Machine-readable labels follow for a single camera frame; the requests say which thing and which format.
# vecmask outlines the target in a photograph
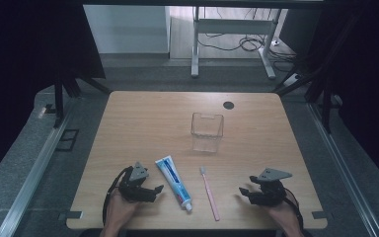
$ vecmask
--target human hand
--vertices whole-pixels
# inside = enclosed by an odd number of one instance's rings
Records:
[[[290,191],[286,191],[287,198],[298,206],[298,202]],[[300,223],[293,208],[285,201],[277,206],[264,206],[262,208],[281,227],[287,237],[304,237],[301,233]]]
[[[107,206],[106,225],[100,237],[117,237],[119,229],[131,218],[140,202],[129,202],[125,200],[117,188],[110,196]]]

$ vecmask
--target toothbrush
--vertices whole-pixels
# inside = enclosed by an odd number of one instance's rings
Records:
[[[220,220],[220,216],[218,215],[217,206],[215,204],[215,201],[214,201],[214,198],[213,198],[213,193],[211,192],[211,189],[210,189],[210,185],[208,184],[207,178],[205,177],[205,167],[201,166],[199,168],[199,171],[201,172],[202,178],[204,179],[205,190],[207,191],[208,199],[210,200],[210,205],[211,205],[211,209],[213,210],[214,219],[216,221],[218,221],[218,220]]]

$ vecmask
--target black round hole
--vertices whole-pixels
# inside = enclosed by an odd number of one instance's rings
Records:
[[[223,107],[226,108],[227,110],[232,110],[233,108],[235,108],[235,104],[233,104],[232,102],[225,102],[223,104]]]

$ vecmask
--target toothpaste tube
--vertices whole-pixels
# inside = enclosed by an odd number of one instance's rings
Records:
[[[172,188],[172,191],[177,197],[177,200],[180,202],[181,207],[185,207],[187,211],[191,211],[192,205],[190,204],[190,195],[187,192],[180,175],[178,175],[172,157],[167,156],[163,159],[157,160],[156,165],[164,174],[166,180]]]

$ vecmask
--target wooden tabletop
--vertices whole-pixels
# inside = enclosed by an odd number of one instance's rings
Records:
[[[234,108],[227,110],[225,102]],[[192,150],[193,113],[224,116],[218,152]],[[179,206],[155,161],[171,155],[192,197],[192,212]],[[125,226],[128,229],[276,229],[259,206],[251,205],[239,187],[259,186],[250,176],[265,168],[291,173],[281,180],[296,195],[305,228],[325,228],[322,211],[298,144],[275,94],[197,92],[112,92],[101,120],[71,211],[82,218],[67,219],[73,229],[102,228],[107,189],[118,173],[136,161],[148,169],[142,187],[165,185],[155,202],[142,203]],[[215,221],[199,167],[206,176],[220,214]]]

